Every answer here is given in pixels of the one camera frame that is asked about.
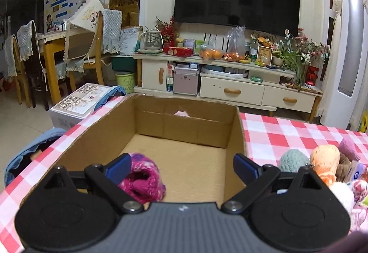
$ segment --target red package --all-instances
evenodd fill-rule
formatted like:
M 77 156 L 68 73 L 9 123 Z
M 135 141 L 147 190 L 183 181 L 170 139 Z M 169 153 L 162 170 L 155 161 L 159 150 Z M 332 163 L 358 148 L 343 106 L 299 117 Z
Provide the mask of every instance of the red package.
M 193 55 L 193 49 L 169 47 L 169 55 L 174 55 L 180 58 L 187 58 Z

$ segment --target red vase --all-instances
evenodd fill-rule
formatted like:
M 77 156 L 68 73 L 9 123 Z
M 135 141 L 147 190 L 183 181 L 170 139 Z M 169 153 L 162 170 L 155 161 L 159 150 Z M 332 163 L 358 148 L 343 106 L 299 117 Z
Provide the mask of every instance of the red vase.
M 175 41 L 174 40 L 171 40 L 169 42 L 164 42 L 163 43 L 163 52 L 165 54 L 167 54 L 169 52 L 169 47 L 170 46 L 175 46 Z
M 316 80 L 318 78 L 318 75 L 316 75 L 315 72 L 319 72 L 319 68 L 314 66 L 308 66 L 308 73 L 305 79 L 306 84 L 310 86 L 316 86 Z

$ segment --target tv stand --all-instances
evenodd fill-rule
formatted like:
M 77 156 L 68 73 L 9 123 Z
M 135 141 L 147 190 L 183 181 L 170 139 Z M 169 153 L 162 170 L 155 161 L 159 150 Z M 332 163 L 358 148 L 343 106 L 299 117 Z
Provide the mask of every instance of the tv stand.
M 179 58 L 165 54 L 135 54 L 133 58 L 137 59 L 138 67 L 138 85 L 134 88 L 136 93 L 163 97 L 211 99 L 246 108 L 268 110 L 270 116 L 273 116 L 277 108 L 285 108 L 309 113 L 310 122 L 313 121 L 316 109 L 322 98 L 321 94 L 298 92 L 279 84 L 281 77 L 295 77 L 295 73 L 289 70 L 271 70 L 253 63 L 242 64 L 221 60 L 203 60 L 198 56 Z M 166 91 L 168 61 L 245 69 L 249 70 L 249 77 L 261 77 L 263 82 L 257 83 L 248 78 L 230 78 L 202 72 L 200 74 L 200 91 L 197 96 L 175 94 Z M 163 83 L 159 80 L 161 69 L 163 69 Z

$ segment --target picture frame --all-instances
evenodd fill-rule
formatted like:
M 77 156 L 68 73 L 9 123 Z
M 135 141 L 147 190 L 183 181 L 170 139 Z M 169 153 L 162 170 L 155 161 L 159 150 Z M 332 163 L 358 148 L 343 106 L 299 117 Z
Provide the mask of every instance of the picture frame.
M 268 48 L 266 46 L 260 45 L 258 47 L 258 55 L 257 59 L 264 58 L 263 61 L 266 62 L 266 65 L 271 66 L 272 63 L 272 52 L 273 48 Z

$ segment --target green storage bin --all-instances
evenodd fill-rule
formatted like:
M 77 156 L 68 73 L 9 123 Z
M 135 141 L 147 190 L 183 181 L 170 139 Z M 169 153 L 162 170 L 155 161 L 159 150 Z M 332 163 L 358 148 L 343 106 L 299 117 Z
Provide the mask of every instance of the green storage bin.
M 127 94 L 134 92 L 134 87 L 137 85 L 135 73 L 133 72 L 116 72 L 116 81 L 119 86 L 125 88 Z
M 111 65 L 115 72 L 136 72 L 137 60 L 132 56 L 112 56 Z

